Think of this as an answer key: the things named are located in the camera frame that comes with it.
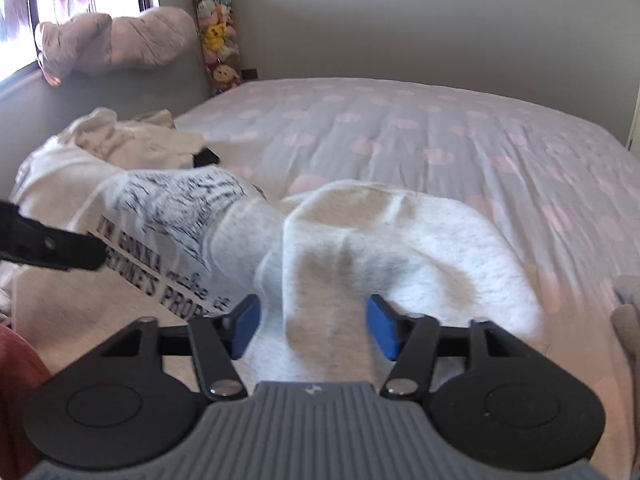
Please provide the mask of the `light grey printed sweatshirt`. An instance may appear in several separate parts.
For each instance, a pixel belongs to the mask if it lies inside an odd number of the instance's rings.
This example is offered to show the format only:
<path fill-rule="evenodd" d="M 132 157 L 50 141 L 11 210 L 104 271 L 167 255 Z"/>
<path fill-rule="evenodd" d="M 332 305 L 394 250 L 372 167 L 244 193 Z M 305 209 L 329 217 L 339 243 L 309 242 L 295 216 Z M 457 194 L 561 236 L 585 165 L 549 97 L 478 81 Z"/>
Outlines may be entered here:
<path fill-rule="evenodd" d="M 450 326 L 489 318 L 536 350 L 544 311 L 511 247 L 474 209 L 382 184 L 336 181 L 270 200 L 216 165 L 202 136 L 99 108 L 21 164 L 22 214 L 104 240 L 96 272 L 6 263 L 1 321 L 62 370 L 142 316 L 221 315 L 249 294 L 262 322 L 241 361 L 262 380 L 377 382 L 386 363 L 369 297 Z"/>

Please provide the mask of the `red sleeve of operator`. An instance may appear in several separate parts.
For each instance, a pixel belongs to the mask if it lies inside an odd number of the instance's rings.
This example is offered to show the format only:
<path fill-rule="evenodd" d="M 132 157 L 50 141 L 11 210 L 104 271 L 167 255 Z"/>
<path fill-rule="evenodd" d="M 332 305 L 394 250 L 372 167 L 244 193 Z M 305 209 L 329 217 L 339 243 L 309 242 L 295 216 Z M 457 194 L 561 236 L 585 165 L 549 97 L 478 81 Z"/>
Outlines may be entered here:
<path fill-rule="evenodd" d="M 35 350 L 1 326 L 1 478 L 21 479 L 40 462 L 22 417 L 29 393 L 50 377 Z"/>

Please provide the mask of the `beige fleece garment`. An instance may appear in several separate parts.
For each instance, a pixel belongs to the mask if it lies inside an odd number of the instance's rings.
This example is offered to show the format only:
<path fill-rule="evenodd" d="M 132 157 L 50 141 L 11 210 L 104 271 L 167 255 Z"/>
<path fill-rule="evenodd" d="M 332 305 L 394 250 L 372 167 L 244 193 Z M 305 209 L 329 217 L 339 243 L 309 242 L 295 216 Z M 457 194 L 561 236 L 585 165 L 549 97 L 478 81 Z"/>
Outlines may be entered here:
<path fill-rule="evenodd" d="M 623 275 L 613 281 L 618 306 L 611 315 L 616 335 L 626 352 L 639 362 L 639 278 Z"/>

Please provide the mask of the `dark navy garment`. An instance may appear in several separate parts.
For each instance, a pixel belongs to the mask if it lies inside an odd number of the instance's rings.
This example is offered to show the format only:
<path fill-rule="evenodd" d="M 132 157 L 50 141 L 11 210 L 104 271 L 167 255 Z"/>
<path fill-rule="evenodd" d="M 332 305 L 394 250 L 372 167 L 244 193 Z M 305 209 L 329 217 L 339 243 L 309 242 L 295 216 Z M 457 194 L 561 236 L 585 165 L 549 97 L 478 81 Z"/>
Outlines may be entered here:
<path fill-rule="evenodd" d="M 203 148 L 201 151 L 194 154 L 192 159 L 194 168 L 201 168 L 210 165 L 217 166 L 220 164 L 220 157 L 210 148 Z"/>

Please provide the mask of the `pink rolled duvet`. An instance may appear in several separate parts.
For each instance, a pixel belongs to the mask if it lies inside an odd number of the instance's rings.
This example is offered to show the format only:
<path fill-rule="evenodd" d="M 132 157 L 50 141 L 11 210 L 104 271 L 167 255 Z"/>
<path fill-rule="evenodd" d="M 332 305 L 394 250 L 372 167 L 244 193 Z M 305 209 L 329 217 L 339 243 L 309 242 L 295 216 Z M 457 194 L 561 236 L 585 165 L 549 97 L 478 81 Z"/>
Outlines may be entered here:
<path fill-rule="evenodd" d="M 97 77 L 119 70 L 152 70 L 174 62 L 196 43 L 189 13 L 160 6 L 138 16 L 85 13 L 35 31 L 38 63 L 53 87 L 73 73 Z"/>

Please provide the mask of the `pink polka dot bedsheet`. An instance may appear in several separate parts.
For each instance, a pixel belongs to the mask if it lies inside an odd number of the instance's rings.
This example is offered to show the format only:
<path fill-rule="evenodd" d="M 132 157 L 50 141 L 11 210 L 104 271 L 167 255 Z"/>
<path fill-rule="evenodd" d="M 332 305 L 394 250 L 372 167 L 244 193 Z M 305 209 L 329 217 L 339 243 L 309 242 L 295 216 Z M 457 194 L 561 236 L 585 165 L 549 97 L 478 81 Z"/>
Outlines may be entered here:
<path fill-rule="evenodd" d="M 630 477 L 632 379 L 610 316 L 612 281 L 639 271 L 639 164 L 605 128 L 504 96 L 341 78 L 244 84 L 176 124 L 271 197 L 354 179 L 484 214 L 537 289 L 550 356 L 605 407 L 593 463 Z"/>

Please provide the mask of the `plush toy storage tube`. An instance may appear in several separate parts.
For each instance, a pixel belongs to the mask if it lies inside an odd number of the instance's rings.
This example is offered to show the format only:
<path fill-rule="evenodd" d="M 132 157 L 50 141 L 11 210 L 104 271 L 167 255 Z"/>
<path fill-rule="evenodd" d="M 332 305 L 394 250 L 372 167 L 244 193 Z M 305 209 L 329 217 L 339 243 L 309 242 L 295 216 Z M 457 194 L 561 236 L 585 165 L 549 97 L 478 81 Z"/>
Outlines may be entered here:
<path fill-rule="evenodd" d="M 213 94 L 242 84 L 232 0 L 194 0 L 198 33 Z"/>

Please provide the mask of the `black wall socket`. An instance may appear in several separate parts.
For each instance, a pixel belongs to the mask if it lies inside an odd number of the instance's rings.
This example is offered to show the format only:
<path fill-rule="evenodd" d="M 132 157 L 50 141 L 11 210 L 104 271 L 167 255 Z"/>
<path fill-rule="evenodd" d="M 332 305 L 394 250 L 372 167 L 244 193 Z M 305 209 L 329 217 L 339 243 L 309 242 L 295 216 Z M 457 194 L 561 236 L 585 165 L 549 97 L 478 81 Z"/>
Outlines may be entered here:
<path fill-rule="evenodd" d="M 247 68 L 246 70 L 241 70 L 241 76 L 246 81 L 257 80 L 258 71 L 256 68 Z"/>

